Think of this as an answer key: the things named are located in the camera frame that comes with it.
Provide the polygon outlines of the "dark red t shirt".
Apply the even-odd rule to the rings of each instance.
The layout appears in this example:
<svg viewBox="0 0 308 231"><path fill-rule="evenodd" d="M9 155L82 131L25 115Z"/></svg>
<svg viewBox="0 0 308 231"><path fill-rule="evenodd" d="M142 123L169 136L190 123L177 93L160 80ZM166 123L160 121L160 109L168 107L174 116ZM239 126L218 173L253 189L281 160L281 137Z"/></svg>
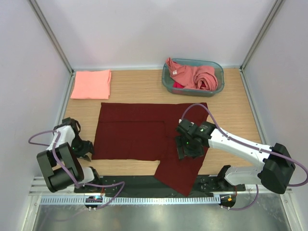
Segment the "dark red t shirt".
<svg viewBox="0 0 308 231"><path fill-rule="evenodd" d="M160 163L154 177L178 193L188 196L204 157L178 157L175 137L179 119L200 125L207 111L188 103L102 103L94 139L92 159L134 159Z"/></svg>

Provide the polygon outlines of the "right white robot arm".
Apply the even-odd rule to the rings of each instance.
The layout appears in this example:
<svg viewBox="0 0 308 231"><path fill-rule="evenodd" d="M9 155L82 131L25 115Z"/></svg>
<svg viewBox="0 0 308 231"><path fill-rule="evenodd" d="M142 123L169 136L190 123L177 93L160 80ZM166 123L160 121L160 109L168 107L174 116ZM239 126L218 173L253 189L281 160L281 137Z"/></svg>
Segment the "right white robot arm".
<svg viewBox="0 0 308 231"><path fill-rule="evenodd" d="M179 120L176 128L179 159L198 158L206 148L226 151L251 163L248 167L224 166L217 175L217 186L224 191L239 184L263 185L277 194L284 194L295 170L285 146L258 144L234 136L210 122L201 125Z"/></svg>

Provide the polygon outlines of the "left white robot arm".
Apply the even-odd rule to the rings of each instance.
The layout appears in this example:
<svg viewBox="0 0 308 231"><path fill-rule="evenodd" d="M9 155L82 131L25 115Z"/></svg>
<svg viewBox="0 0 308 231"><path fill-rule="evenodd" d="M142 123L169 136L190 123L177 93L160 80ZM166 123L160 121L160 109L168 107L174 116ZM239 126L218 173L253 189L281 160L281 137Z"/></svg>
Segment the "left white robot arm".
<svg viewBox="0 0 308 231"><path fill-rule="evenodd" d="M73 185L75 193L97 193L102 180L93 167L82 167L79 159L91 161L91 141L81 139L81 126L73 118L65 118L52 130L53 139L47 149L37 154L37 161L48 189L54 193Z"/></svg>

